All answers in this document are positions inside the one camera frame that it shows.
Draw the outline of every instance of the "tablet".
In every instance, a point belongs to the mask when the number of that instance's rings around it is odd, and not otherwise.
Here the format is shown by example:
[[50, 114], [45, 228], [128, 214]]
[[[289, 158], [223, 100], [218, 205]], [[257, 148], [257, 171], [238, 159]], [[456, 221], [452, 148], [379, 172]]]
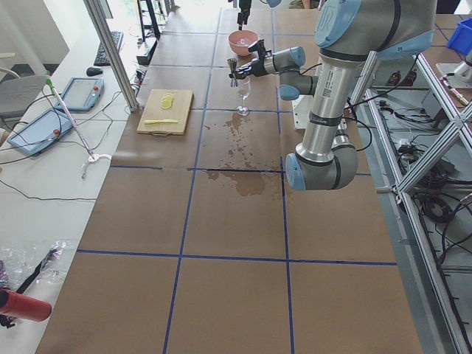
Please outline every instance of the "tablet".
[[18, 132], [12, 132], [7, 142], [22, 153], [32, 156], [49, 147], [71, 128], [69, 118], [51, 108]]
[[[61, 98], [71, 112], [90, 111], [101, 97], [103, 83], [101, 77], [73, 77]], [[59, 103], [56, 103], [55, 108], [62, 110]]]

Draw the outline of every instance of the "wine glass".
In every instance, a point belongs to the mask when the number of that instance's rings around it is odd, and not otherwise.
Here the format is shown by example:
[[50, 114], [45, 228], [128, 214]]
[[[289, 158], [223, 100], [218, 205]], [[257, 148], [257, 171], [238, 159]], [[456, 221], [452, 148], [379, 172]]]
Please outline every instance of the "wine glass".
[[249, 108], [245, 107], [244, 100], [248, 98], [251, 93], [251, 79], [246, 77], [237, 82], [237, 94], [243, 99], [241, 105], [236, 107], [236, 113], [240, 116], [247, 116], [249, 114]]

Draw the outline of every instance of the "red bottle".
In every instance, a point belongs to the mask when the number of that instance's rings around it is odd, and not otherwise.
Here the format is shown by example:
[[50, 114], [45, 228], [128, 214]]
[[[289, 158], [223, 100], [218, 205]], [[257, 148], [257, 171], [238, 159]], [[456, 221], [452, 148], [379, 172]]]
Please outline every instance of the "red bottle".
[[0, 290], [0, 314], [40, 322], [47, 319], [51, 311], [52, 306], [48, 302], [10, 290]]

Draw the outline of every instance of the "lemon slice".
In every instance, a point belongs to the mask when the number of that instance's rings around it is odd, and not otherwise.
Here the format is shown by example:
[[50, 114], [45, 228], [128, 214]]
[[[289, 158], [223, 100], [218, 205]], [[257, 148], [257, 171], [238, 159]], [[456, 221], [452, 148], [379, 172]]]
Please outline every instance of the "lemon slice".
[[161, 108], [162, 109], [171, 108], [173, 101], [174, 101], [174, 95], [171, 93], [166, 93], [164, 96], [162, 96]]

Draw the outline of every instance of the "blue box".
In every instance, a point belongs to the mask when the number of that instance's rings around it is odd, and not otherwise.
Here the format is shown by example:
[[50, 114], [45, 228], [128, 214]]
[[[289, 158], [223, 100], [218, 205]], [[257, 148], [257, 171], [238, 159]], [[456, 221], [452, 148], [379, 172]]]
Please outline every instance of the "blue box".
[[448, 48], [467, 55], [472, 49], [472, 18], [460, 21], [448, 42]]

